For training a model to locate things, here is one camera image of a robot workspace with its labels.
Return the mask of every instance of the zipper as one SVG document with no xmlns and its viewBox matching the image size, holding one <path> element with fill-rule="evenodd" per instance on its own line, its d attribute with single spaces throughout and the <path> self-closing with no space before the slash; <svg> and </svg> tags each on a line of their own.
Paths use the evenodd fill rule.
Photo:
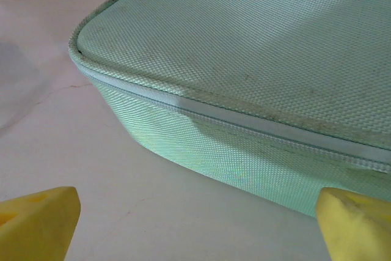
<svg viewBox="0 0 391 261">
<path fill-rule="evenodd" d="M 348 163 L 348 164 L 350 164 L 356 168 L 359 168 L 359 169 L 369 169 L 372 171 L 383 172 L 386 174 L 391 173 L 391 164 L 388 162 L 382 162 L 382 161 L 378 161 L 378 160 L 369 160 L 368 158 L 363 158 L 360 156 L 354 156 L 351 154 L 346 154 L 343 152 L 338 152 L 335 150 L 322 148 L 317 145 L 305 144 L 303 142 L 283 138 L 281 136 L 276 136 L 274 134 L 262 132 L 260 130 L 255 130 L 252 128 L 244 127 L 242 125 L 238 125 L 238 124 L 235 124 L 232 122 L 227 122 L 225 120 L 218 119 L 216 117 L 211 117 L 211 116 L 208 116 L 205 114 L 200 114 L 198 112 L 194 112 L 189 109 L 185 109 L 185 108 L 173 105 L 173 103 L 163 102 L 162 100 L 164 100 L 164 99 L 156 100 L 151 97 L 146 97 L 145 95 L 140 95 L 138 93 L 132 92 L 128 89 L 124 89 L 124 88 L 126 88 L 125 86 L 129 86 L 129 84 L 131 84 L 130 82 L 122 81 L 120 79 L 113 78 L 111 76 L 104 75 L 102 73 L 98 73 L 94 70 L 82 67 L 80 65 L 78 66 L 78 68 L 86 77 L 88 77 L 91 81 L 94 81 L 95 83 L 100 83 L 106 87 L 110 87 L 111 89 L 117 90 L 117 91 L 122 92 L 126 95 L 132 96 L 137 99 L 141 99 L 143 101 L 147 101 L 153 105 L 162 107 L 164 109 L 168 109 L 168 110 L 176 112 L 176 113 L 183 114 L 187 117 L 195 118 L 195 119 L 201 120 L 206 123 L 211 123 L 213 125 L 218 125 L 218 126 L 221 126 L 224 128 L 231 129 L 231 130 L 236 130 L 236 131 L 240 131 L 242 133 L 250 134 L 250 135 L 255 136 L 257 138 L 266 139 L 269 142 L 273 142 L 278 145 L 284 145 L 284 146 L 287 146 L 287 147 L 290 147 L 293 149 L 301 150 L 303 152 L 309 152 L 309 153 L 312 153 L 315 155 L 325 156 L 331 160 L 342 161 L 342 162 Z M 135 87 L 146 88 L 144 86 L 139 86 L 139 85 L 135 85 Z M 146 88 L 146 91 L 154 92 L 154 91 L 158 91 L 158 90 Z M 162 95 L 170 97 L 173 94 L 162 93 Z M 366 145 L 363 145 L 363 146 L 370 147 L 372 149 L 376 149 L 377 152 L 383 151 L 383 154 L 382 154 L 383 157 L 385 159 L 389 158 L 389 160 L 391 161 L 391 151 L 379 149 L 376 147 L 366 146 Z"/>
</svg>

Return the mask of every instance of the woven fabric texture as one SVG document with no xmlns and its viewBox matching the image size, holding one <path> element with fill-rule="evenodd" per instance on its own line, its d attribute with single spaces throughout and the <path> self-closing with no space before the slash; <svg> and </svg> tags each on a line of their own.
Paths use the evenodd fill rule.
<svg viewBox="0 0 391 261">
<path fill-rule="evenodd" d="M 117 0 L 107 6 L 78 35 L 83 66 L 391 149 L 389 0 Z"/>
<path fill-rule="evenodd" d="M 135 140 L 168 160 L 310 216 L 321 188 L 391 201 L 391 175 L 175 113 L 93 81 Z"/>
</svg>

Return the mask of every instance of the mint green bag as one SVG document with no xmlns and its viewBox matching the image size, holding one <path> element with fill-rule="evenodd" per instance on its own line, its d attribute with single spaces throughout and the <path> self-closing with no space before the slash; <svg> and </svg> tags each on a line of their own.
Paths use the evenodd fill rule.
<svg viewBox="0 0 391 261">
<path fill-rule="evenodd" d="M 390 0 L 108 0 L 70 56 L 173 162 L 312 216 L 391 201 Z"/>
</svg>

